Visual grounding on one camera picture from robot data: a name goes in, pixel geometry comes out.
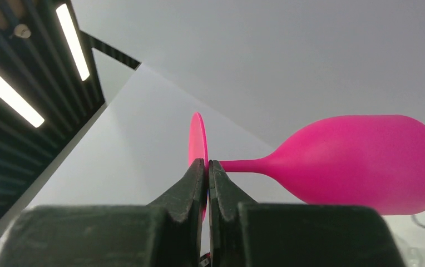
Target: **ceiling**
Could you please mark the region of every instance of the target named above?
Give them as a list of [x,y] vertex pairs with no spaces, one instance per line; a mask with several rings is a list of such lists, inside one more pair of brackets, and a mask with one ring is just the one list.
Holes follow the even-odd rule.
[[[342,114],[400,113],[425,123],[425,1],[73,0],[73,6],[82,30],[273,147],[313,121]],[[425,240],[412,235],[418,230],[407,216],[388,221],[404,238]]]
[[[0,98],[0,218],[105,102],[80,33],[90,76],[78,74],[55,15],[62,3],[0,0],[0,76],[44,119],[34,127]],[[20,23],[29,38],[13,35]]]

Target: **pink wine glass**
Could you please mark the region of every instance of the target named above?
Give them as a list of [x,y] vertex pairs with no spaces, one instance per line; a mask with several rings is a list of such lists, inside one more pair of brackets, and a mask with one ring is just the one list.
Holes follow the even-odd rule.
[[309,204],[363,205],[382,215],[425,210],[425,125],[407,116],[327,118],[262,159],[221,165],[268,175]]

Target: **black slatted ceiling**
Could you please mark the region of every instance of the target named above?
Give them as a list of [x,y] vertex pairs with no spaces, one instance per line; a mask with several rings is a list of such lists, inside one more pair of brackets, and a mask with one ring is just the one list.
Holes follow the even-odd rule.
[[116,48],[110,46],[107,43],[104,43],[103,41],[97,39],[96,37],[93,37],[89,35],[86,32],[81,31],[80,34],[82,35],[83,39],[86,40],[86,42],[93,48],[107,54],[108,56],[114,58],[115,60],[121,62],[122,64],[126,65],[127,67],[136,70],[140,66],[140,62],[129,55],[117,50]]
[[[103,105],[91,43],[78,30],[90,76],[81,81],[56,16],[69,1],[0,0],[0,76],[45,122],[33,127],[0,99],[0,218]],[[28,39],[13,36],[24,23]]]

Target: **ceiling light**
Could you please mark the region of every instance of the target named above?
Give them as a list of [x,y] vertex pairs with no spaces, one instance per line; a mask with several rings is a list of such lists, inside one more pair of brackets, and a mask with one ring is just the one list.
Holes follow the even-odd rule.
[[67,4],[59,6],[56,12],[58,20],[62,25],[63,34],[65,34],[65,38],[67,38],[68,46],[72,52],[78,72],[80,73],[81,80],[84,81],[90,76],[90,72],[86,65],[85,57],[83,56],[80,41],[78,40],[77,32],[75,31],[75,26],[70,12],[68,11]]
[[44,118],[29,105],[14,89],[0,76],[0,98],[18,112],[34,127],[39,127]]

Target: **wall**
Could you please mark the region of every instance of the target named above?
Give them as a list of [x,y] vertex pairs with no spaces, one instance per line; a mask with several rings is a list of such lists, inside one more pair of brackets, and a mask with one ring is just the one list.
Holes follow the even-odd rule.
[[[196,111],[205,121],[210,159],[260,157],[272,151],[141,65],[29,206],[149,203],[186,171],[189,123]],[[258,201],[299,202],[266,176],[231,178]],[[208,221],[203,252],[209,251]]]

